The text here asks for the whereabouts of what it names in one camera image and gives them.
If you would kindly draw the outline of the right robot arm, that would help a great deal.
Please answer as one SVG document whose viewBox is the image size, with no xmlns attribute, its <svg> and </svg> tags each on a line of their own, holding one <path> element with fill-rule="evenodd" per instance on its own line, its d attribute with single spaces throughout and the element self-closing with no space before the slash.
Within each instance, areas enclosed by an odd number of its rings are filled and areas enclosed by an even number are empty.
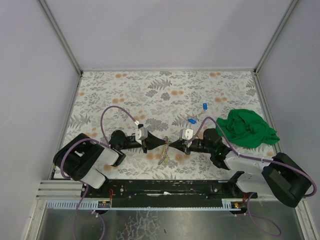
<svg viewBox="0 0 320 240">
<path fill-rule="evenodd" d="M 295 208 L 313 186 L 307 174 L 282 152 L 267 158 L 244 155 L 225 145 L 214 128 L 206 129 L 202 138 L 191 139 L 191 132 L 183 129 L 179 140 L 170 143 L 170 147 L 187 155 L 192 152 L 210 154 L 210 161 L 217 168 L 240 174 L 236 185 L 244 193 L 270 195 Z"/>
</svg>

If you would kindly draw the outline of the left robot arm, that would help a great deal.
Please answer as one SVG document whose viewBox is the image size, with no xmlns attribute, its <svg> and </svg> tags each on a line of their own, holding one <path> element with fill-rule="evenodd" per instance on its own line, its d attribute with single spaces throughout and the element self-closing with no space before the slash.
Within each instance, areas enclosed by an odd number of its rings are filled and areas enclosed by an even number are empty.
<svg viewBox="0 0 320 240">
<path fill-rule="evenodd" d="M 117 167 L 126 157 L 122 150 L 142 149 L 146 154 L 165 144 L 164 139 L 152 135 L 145 127 L 136 129 L 130 136 L 121 130 L 114 131 L 109 147 L 81 133 L 55 154 L 53 164 L 65 178 L 99 189 L 107 177 L 94 166 L 96 162 Z"/>
</svg>

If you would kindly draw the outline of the numbered keyring organizer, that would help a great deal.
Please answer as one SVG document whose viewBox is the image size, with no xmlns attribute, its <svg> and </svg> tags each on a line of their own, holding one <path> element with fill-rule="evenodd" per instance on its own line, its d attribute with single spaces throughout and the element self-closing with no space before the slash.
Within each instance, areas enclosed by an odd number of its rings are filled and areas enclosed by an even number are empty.
<svg viewBox="0 0 320 240">
<path fill-rule="evenodd" d="M 169 144 L 170 144 L 169 137 L 165 136 L 163 140 L 165 141 L 165 145 L 163 146 L 160 160 L 158 161 L 158 165 L 161 165 L 165 161 L 165 159 L 167 158 L 168 150 L 169 150 Z"/>
</svg>

